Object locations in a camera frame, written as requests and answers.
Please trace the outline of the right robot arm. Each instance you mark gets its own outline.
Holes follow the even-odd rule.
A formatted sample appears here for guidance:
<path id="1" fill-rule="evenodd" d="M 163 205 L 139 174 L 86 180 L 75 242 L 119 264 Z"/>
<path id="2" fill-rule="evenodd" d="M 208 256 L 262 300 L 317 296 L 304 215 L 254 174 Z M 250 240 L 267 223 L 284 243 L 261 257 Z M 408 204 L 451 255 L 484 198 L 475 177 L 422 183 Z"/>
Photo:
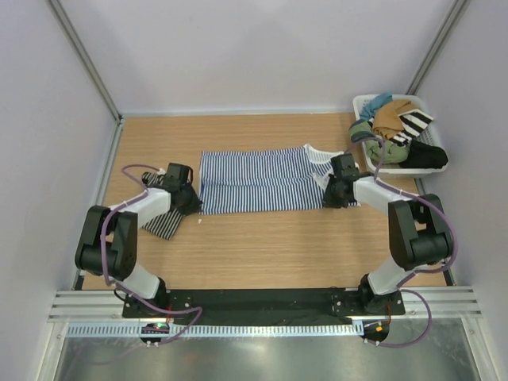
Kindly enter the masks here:
<path id="1" fill-rule="evenodd" d="M 367 204 L 388 219 L 389 256 L 364 275 L 352 296 L 354 314 L 385 314 L 400 298 L 400 288 L 415 275 L 443 271 L 456 256 L 456 238 L 435 194 L 418 196 L 362 173 L 352 154 L 331 159 L 322 204 L 347 208 Z"/>

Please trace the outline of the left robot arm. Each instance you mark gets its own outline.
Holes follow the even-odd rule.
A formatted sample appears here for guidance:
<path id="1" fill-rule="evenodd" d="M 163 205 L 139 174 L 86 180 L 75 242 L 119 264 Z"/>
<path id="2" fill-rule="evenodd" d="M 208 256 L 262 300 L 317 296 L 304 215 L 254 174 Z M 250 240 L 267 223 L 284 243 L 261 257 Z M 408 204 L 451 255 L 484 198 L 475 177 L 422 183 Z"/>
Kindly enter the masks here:
<path id="1" fill-rule="evenodd" d="M 152 171 L 147 181 L 129 174 L 131 168 Z M 75 253 L 75 266 L 114 285 L 140 303 L 150 317 L 167 312 L 170 299 L 165 282 L 137 262 L 138 230 L 163 219 L 161 229 L 174 229 L 183 217 L 201 210 L 202 202 L 193 188 L 194 171 L 184 164 L 170 163 L 157 169 L 130 164 L 122 174 L 136 182 L 141 193 L 114 206 L 92 206 L 88 211 Z"/>

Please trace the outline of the blue white striped tank top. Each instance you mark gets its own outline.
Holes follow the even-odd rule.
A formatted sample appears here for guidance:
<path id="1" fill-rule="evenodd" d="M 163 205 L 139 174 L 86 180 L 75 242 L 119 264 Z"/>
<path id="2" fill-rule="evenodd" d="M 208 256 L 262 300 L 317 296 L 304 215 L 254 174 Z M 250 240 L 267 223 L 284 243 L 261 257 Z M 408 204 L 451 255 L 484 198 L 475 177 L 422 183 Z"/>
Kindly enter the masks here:
<path id="1" fill-rule="evenodd" d="M 254 152 L 204 152 L 199 171 L 202 214 L 322 208 L 331 159 L 342 152 L 310 144 Z"/>

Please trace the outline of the black white striped tank top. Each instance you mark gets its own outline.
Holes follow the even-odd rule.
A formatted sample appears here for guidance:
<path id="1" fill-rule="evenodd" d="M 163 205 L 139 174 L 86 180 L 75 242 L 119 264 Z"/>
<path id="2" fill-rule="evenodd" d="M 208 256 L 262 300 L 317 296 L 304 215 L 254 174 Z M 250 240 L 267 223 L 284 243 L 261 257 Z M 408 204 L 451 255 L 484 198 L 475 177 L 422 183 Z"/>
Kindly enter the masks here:
<path id="1" fill-rule="evenodd" d="M 156 175 L 152 172 L 144 172 L 141 180 L 146 187 L 152 185 L 160 185 L 162 183 L 162 175 Z M 173 209 L 165 214 L 161 214 L 142 226 L 145 231 L 169 241 L 176 233 L 184 216 L 177 210 Z"/>

